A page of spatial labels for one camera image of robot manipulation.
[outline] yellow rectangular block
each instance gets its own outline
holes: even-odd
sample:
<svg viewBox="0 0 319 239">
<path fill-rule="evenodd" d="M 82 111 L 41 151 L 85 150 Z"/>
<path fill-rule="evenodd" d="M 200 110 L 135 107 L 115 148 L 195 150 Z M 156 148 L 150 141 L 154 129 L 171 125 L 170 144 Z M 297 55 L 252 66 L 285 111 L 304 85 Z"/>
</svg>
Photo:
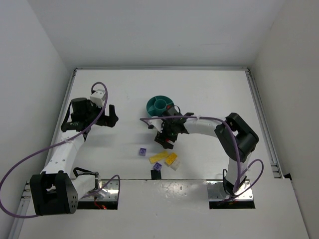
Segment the yellow rectangular block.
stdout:
<svg viewBox="0 0 319 239">
<path fill-rule="evenodd" d="M 175 153 L 172 153 L 166 160 L 165 160 L 165 163 L 170 166 L 174 161 L 175 159 L 177 158 L 177 155 Z"/>
<path fill-rule="evenodd" d="M 162 160 L 163 158 L 166 158 L 168 156 L 168 153 L 166 151 L 163 151 L 162 153 L 159 153 L 153 157 L 150 157 L 150 163 L 156 163 L 160 160 Z"/>
</svg>

